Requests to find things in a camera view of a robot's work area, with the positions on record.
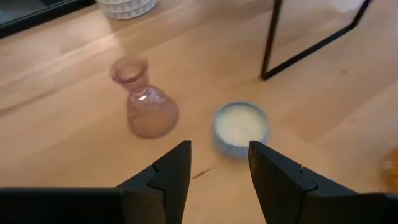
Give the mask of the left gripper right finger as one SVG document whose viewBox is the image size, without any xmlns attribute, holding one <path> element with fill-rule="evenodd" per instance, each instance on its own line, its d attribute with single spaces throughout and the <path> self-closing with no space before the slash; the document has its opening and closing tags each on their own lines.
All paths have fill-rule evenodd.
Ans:
<svg viewBox="0 0 398 224">
<path fill-rule="evenodd" d="M 258 141 L 248 161 L 267 224 L 397 223 L 397 194 L 357 193 Z"/>
</svg>

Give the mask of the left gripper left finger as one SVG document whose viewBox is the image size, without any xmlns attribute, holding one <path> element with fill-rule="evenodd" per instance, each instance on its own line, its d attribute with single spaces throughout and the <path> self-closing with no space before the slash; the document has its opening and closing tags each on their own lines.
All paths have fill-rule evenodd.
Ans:
<svg viewBox="0 0 398 224">
<path fill-rule="evenodd" d="M 116 187 L 2 188 L 1 223 L 181 223 L 191 162 L 184 140 Z"/>
</svg>

